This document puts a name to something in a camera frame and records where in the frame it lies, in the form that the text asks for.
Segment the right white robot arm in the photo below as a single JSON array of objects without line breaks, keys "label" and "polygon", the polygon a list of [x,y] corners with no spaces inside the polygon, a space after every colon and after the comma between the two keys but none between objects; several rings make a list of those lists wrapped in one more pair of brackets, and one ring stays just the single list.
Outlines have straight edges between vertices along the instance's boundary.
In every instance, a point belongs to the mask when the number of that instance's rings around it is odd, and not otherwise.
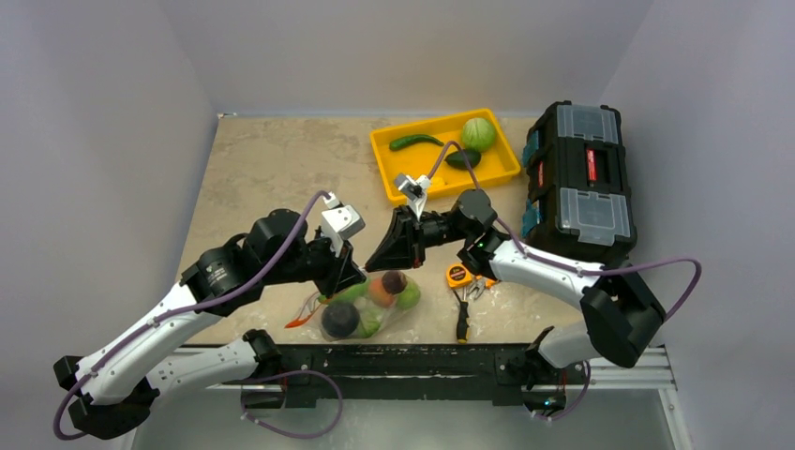
[{"label": "right white robot arm", "polygon": [[464,191],[444,213],[416,214],[401,205],[365,267],[369,272],[418,268],[428,248],[460,241],[457,257],[471,274],[533,288],[581,312],[580,322],[551,328],[533,343],[526,368],[534,379],[547,382],[563,367],[596,357],[634,367],[666,316],[635,268],[626,264],[605,271],[596,263],[516,243],[495,228],[497,218],[482,189]]}]

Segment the clear orange zip bag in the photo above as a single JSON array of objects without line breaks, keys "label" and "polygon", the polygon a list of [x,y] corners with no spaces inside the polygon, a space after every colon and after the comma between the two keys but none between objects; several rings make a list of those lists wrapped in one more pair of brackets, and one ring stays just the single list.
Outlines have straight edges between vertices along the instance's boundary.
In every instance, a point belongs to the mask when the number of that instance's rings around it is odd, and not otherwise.
[{"label": "clear orange zip bag", "polygon": [[401,271],[371,275],[327,297],[315,292],[285,327],[311,326],[328,341],[369,339],[401,320],[422,299],[418,283]]}]

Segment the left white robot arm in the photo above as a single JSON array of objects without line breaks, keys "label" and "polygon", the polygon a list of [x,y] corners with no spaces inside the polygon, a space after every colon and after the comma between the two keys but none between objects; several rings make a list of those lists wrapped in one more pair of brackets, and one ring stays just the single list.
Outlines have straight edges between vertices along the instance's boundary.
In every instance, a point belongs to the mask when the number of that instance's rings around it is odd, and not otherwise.
[{"label": "left white robot arm", "polygon": [[260,299],[265,288],[312,282],[329,296],[362,282],[351,238],[365,226],[350,205],[322,213],[306,239],[305,213],[277,209],[223,246],[204,252],[144,317],[100,350],[54,364],[66,397],[57,409],[74,437],[120,437],[141,425],[162,400],[225,382],[281,382],[290,376],[274,340],[263,330],[213,351],[172,360],[189,338]]}]

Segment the white cauliflower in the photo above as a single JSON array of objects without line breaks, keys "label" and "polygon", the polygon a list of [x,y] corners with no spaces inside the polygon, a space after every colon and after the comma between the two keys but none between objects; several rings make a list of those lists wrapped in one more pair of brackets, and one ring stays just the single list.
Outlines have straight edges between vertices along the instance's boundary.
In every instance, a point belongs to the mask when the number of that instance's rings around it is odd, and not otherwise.
[{"label": "white cauliflower", "polygon": [[353,335],[355,338],[372,338],[378,334],[393,309],[393,306],[390,308],[378,307],[367,297],[356,299],[353,305],[359,313],[359,323]]}]

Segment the green lime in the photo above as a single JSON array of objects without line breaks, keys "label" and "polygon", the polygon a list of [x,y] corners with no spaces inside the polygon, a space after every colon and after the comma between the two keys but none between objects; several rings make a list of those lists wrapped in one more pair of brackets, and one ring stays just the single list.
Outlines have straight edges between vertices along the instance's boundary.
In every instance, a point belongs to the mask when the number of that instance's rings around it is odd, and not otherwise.
[{"label": "green lime", "polygon": [[395,306],[400,310],[414,308],[421,299],[421,291],[415,282],[409,282],[405,289],[396,295]]}]

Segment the light green cucumber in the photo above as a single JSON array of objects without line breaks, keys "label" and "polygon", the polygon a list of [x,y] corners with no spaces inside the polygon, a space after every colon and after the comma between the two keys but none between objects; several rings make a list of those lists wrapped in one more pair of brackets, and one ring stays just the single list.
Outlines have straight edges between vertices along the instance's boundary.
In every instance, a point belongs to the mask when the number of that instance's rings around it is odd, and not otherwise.
[{"label": "light green cucumber", "polygon": [[368,285],[366,283],[357,284],[347,288],[344,291],[337,292],[331,297],[321,295],[318,301],[324,305],[334,303],[353,303],[356,299],[364,296],[368,292]]}]

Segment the purple eggplant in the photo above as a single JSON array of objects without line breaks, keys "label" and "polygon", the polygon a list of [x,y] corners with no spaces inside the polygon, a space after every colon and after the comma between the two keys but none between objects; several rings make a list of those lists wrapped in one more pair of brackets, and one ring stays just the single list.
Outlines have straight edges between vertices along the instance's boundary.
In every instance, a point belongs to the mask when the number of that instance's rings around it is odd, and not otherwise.
[{"label": "purple eggplant", "polygon": [[360,323],[359,310],[349,303],[334,303],[325,308],[321,316],[324,333],[330,338],[350,337]]}]

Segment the dark red plum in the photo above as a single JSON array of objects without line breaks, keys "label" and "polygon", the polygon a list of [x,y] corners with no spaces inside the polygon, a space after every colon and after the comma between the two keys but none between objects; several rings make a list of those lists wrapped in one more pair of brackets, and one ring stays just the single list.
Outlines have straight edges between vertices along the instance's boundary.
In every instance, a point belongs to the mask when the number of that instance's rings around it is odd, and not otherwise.
[{"label": "dark red plum", "polygon": [[391,270],[381,277],[383,290],[390,295],[398,295],[405,291],[408,285],[407,277],[400,271]]}]

